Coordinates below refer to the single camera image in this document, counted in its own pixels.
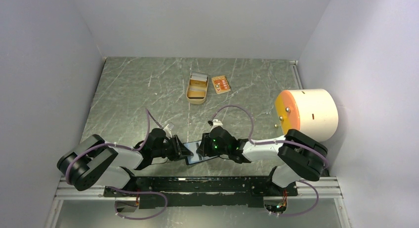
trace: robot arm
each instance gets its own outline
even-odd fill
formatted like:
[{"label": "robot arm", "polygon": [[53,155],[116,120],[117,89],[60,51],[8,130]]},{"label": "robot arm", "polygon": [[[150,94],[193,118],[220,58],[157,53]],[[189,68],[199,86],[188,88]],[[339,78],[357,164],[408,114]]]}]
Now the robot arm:
[{"label": "robot arm", "polygon": [[[211,124],[211,131],[203,134],[197,149],[201,156],[227,155],[236,163],[276,160],[280,166],[272,169],[269,178],[273,184],[282,188],[301,178],[309,181],[319,180],[323,171],[323,161],[317,155],[291,144],[269,143],[294,141],[313,148],[323,156],[327,155],[327,149],[323,145],[303,133],[289,130],[284,136],[254,140],[251,143],[248,139],[235,139],[222,127],[219,120],[213,120]],[[60,159],[58,169],[65,174],[68,165],[78,154],[104,142],[98,135],[90,136]],[[139,148],[141,144],[142,141],[134,148]],[[170,128],[154,128],[141,151],[104,146],[87,154],[72,167],[70,180],[79,191],[86,190],[94,184],[133,190],[136,179],[130,169],[142,170],[151,165],[156,157],[167,157],[171,161],[177,161],[192,155],[177,135],[171,135]]]},{"label": "robot arm", "polygon": [[286,187],[290,183],[304,178],[309,181],[318,181],[323,171],[323,161],[314,153],[303,150],[299,146],[286,143],[287,141],[313,148],[315,151],[327,156],[328,150],[319,142],[291,129],[286,135],[266,140],[235,139],[222,127],[219,120],[214,120],[212,129],[208,134],[209,140],[203,141],[199,152],[202,155],[225,154],[236,163],[251,163],[258,160],[277,160],[281,166],[273,168],[271,181],[279,187]]}]

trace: gray marble surface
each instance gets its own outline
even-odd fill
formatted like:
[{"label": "gray marble surface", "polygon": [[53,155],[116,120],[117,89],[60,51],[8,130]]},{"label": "gray marble surface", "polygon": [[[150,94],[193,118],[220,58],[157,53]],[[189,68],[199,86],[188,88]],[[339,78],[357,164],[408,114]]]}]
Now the gray marble surface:
[{"label": "gray marble surface", "polygon": [[[191,71],[205,72],[210,77],[225,75],[231,91],[216,94],[210,82],[206,102],[189,104],[185,90]],[[182,142],[200,140],[210,126],[207,121],[227,104],[240,104],[254,116],[254,139],[277,136],[274,100],[285,89],[297,89],[293,72],[286,60],[224,58],[151,58],[109,57],[94,96],[83,139],[99,134],[105,140],[135,145],[147,130],[145,108],[172,130]],[[236,138],[247,138],[250,121],[235,108],[218,116]],[[155,159],[159,163],[164,159]],[[248,176],[268,175],[278,165],[274,161],[236,164],[220,158],[194,166],[184,161],[152,165],[135,172],[150,176]]]}]

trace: glass panel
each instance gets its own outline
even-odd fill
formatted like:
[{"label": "glass panel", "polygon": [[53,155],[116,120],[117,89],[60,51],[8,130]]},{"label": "glass panel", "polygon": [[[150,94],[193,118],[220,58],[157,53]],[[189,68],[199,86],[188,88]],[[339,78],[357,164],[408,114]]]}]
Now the glass panel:
[{"label": "glass panel", "polygon": [[[287,213],[301,212],[314,199],[289,199]],[[146,217],[157,209],[124,213],[131,217]],[[159,216],[145,221],[123,220],[115,216],[112,201],[65,201],[58,219],[58,228],[224,228],[224,227],[310,227],[340,228],[335,202],[321,199],[311,212],[297,217],[269,216],[263,208],[246,206],[169,207]]]}]

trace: white wall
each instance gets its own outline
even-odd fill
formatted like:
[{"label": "white wall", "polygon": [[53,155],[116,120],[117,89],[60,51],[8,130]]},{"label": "white wall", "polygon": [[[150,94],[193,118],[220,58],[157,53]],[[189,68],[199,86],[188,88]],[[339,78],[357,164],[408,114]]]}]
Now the white wall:
[{"label": "white wall", "polygon": [[331,0],[299,59],[338,104],[326,145],[354,228],[419,226],[418,68],[418,0]]},{"label": "white wall", "polygon": [[0,227],[43,227],[103,66],[72,0],[0,0]]},{"label": "white wall", "polygon": [[75,0],[105,56],[298,59],[329,0]]}]

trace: red wire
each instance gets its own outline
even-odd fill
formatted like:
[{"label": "red wire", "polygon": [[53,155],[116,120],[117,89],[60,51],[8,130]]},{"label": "red wire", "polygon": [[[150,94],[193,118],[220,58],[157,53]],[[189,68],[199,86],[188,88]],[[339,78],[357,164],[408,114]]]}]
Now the red wire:
[{"label": "red wire", "polygon": [[137,194],[136,198],[135,198],[135,204],[138,206],[140,204],[140,201],[138,200],[140,198],[140,194]]},{"label": "red wire", "polygon": [[288,199],[288,193],[287,193],[287,190],[286,190],[286,189],[284,189],[284,192],[283,192],[283,197],[282,197],[282,204],[283,204],[284,206],[286,206],[286,205],[287,205],[287,199]]}]

